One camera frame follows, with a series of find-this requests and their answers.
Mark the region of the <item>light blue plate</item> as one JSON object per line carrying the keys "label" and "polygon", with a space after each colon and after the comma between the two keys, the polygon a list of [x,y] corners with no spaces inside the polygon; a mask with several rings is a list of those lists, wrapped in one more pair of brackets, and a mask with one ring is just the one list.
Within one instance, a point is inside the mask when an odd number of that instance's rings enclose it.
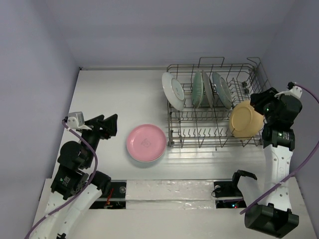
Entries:
{"label": "light blue plate", "polygon": [[151,167],[154,167],[156,165],[158,165],[161,160],[162,160],[163,156],[153,160],[153,161],[150,161],[150,162],[142,162],[142,161],[138,161],[138,160],[135,160],[133,159],[132,157],[129,159],[129,162],[134,166],[134,167],[137,167],[137,168],[141,168],[141,169],[144,169],[144,168],[151,168]]}

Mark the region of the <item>pink plate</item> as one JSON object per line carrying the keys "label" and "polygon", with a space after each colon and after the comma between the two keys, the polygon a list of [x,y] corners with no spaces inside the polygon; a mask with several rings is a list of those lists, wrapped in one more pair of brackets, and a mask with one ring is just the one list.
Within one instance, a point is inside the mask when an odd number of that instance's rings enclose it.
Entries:
{"label": "pink plate", "polygon": [[156,125],[142,124],[134,128],[126,139],[128,150],[164,150],[166,135]]}

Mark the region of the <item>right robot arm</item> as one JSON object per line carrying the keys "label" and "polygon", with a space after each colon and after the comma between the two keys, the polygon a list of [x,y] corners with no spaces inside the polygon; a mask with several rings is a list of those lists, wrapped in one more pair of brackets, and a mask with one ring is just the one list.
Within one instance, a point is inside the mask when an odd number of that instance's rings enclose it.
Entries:
{"label": "right robot arm", "polygon": [[302,110],[302,90],[293,86],[278,92],[270,88],[252,94],[250,105],[265,117],[262,130],[266,169],[264,188],[258,185],[257,176],[238,170],[233,174],[229,189],[243,196],[246,208],[245,227],[276,238],[283,238],[299,225],[299,216],[293,214],[290,203],[288,175],[295,149],[292,125]]}

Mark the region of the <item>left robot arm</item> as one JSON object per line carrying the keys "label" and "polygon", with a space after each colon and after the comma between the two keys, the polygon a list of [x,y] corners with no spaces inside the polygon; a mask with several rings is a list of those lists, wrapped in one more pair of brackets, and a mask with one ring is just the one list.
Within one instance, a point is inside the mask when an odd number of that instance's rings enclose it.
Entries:
{"label": "left robot arm", "polygon": [[78,138],[60,148],[58,170],[50,186],[44,215],[27,233],[27,239],[69,239],[92,204],[112,191],[111,177],[97,171],[100,140],[117,134],[117,114],[84,120],[82,112],[69,113],[64,128]]}

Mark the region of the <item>yellow plate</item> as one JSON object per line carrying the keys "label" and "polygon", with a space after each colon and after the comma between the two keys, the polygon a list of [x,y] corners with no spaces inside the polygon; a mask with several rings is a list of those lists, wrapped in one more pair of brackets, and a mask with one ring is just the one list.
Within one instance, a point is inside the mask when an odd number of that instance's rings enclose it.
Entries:
{"label": "yellow plate", "polygon": [[234,137],[247,139],[255,136],[264,125],[264,117],[245,100],[236,105],[229,118],[229,129]]}

